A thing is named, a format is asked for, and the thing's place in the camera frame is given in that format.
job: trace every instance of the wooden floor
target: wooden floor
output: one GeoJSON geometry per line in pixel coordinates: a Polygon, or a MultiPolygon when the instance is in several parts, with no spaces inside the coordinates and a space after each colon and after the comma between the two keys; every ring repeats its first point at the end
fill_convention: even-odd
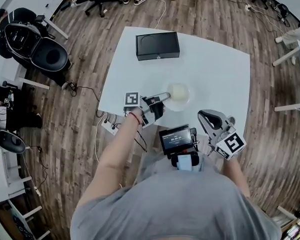
{"type": "MultiPolygon", "coordinates": [[[[276,33],[268,32],[266,28],[281,33],[260,13],[245,11],[243,3],[165,1],[166,12],[158,29],[213,40],[250,54],[250,99],[245,127],[247,147],[239,162],[255,203],[270,215],[278,205],[292,210],[300,198],[300,112],[274,112],[274,107],[300,103],[300,60],[296,66],[287,61],[272,67],[272,62],[287,49],[275,44],[276,33]]],[[[251,0],[240,1],[251,3],[251,0]]],[[[156,0],[148,0],[140,6],[134,6],[132,2],[129,5],[106,3],[105,18],[99,17],[97,8],[87,17],[84,10],[88,6],[68,8],[57,14],[55,23],[69,34],[69,40],[53,33],[72,55],[74,65],[67,73],[67,79],[79,86],[93,88],[100,97],[124,27],[154,28],[164,3],[156,0]]],[[[271,9],[265,13],[277,17],[271,9]]],[[[269,20],[284,32],[297,26],[292,18],[291,28],[269,20]]],[[[39,189],[42,197],[34,199],[33,205],[42,205],[42,220],[54,239],[69,239],[72,214],[98,165],[94,155],[98,102],[89,89],[79,89],[77,96],[71,97],[68,91],[62,91],[39,72],[31,73],[29,78],[51,86],[49,91],[36,88],[31,98],[43,116],[43,129],[21,131],[27,144],[40,145],[43,149],[42,154],[37,150],[25,154],[37,186],[45,178],[39,158],[48,167],[47,179],[39,189]]],[[[157,130],[153,126],[142,132],[148,147],[159,146],[157,130]]],[[[98,156],[110,139],[111,136],[100,127],[96,140],[98,156]]],[[[133,183],[141,153],[137,146],[131,151],[122,184],[133,183]]]]}

